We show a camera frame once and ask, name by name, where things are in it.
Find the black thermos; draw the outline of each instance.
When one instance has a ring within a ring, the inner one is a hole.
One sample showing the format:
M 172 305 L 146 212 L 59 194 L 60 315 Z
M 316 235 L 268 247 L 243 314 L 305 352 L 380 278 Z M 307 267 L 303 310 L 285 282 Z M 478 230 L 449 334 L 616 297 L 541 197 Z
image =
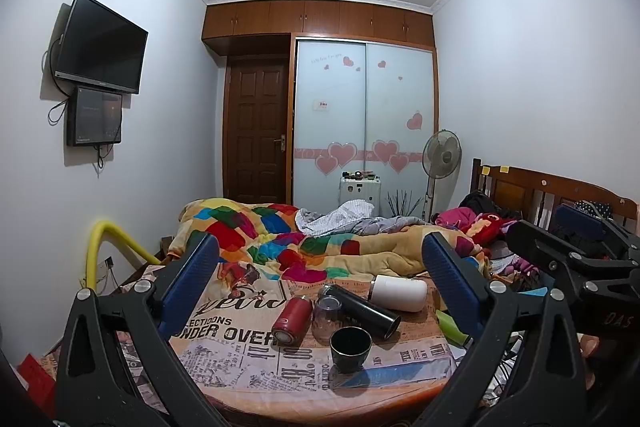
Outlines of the black thermos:
M 342 303 L 342 311 L 356 319 L 364 329 L 387 340 L 400 325 L 400 315 L 370 303 L 337 284 L 325 284 L 318 291 L 318 298 L 335 297 Z

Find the yellow tube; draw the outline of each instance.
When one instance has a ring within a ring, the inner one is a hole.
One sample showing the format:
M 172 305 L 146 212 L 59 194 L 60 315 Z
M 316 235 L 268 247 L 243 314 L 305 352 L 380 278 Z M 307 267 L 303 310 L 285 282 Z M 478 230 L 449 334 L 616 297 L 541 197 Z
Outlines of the yellow tube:
M 121 239 L 131 250 L 136 252 L 149 264 L 160 264 L 158 259 L 142 248 L 127 232 L 121 229 L 113 221 L 98 221 L 91 229 L 89 246 L 86 249 L 86 287 L 95 291 L 95 271 L 98 267 L 98 249 L 102 242 L 104 232 L 109 232 Z

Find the silver screw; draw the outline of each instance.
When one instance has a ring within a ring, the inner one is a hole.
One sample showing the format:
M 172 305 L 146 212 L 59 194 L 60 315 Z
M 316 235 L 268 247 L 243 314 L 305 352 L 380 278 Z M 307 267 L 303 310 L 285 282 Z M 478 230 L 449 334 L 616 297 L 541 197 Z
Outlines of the silver screw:
M 489 288 L 494 293 L 505 293 L 507 291 L 507 286 L 502 281 L 491 281 Z
M 151 288 L 151 281 L 148 281 L 146 279 L 140 279 L 133 286 L 133 289 L 138 293 L 144 293 L 146 291 L 149 291 L 150 288 Z
M 562 293 L 561 289 L 558 288 L 553 288 L 550 292 L 549 295 L 551 295 L 551 298 L 554 301 L 561 301 L 562 299 L 564 299 L 564 293 Z
M 78 293 L 76 293 L 76 297 L 79 301 L 87 300 L 91 296 L 91 290 L 89 288 L 82 288 Z

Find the patchwork quilt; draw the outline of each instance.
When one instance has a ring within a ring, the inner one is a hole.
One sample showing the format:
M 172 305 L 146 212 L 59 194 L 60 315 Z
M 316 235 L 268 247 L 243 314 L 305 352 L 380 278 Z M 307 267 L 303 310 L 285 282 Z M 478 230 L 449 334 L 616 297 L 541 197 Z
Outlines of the patchwork quilt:
M 440 232 L 460 257 L 484 272 L 479 245 L 458 230 L 415 225 L 402 232 L 359 236 L 337 233 L 311 237 L 295 224 L 298 209 L 288 204 L 242 204 L 224 198 L 187 204 L 169 254 L 180 257 L 204 232 L 220 244 L 223 271 L 234 281 L 287 279 L 314 283 L 336 277 L 370 280 L 374 275 L 408 276 L 425 270 L 420 252 L 428 233 Z M 255 273 L 247 273 L 252 267 Z

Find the white thermos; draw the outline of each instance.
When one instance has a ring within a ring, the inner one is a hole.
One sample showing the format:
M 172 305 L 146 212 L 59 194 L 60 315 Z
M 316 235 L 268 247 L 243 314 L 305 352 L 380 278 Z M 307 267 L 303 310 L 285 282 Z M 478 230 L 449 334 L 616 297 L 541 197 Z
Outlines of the white thermos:
M 369 287 L 369 301 L 391 310 L 419 312 L 427 302 L 427 293 L 423 280 L 376 275 Z

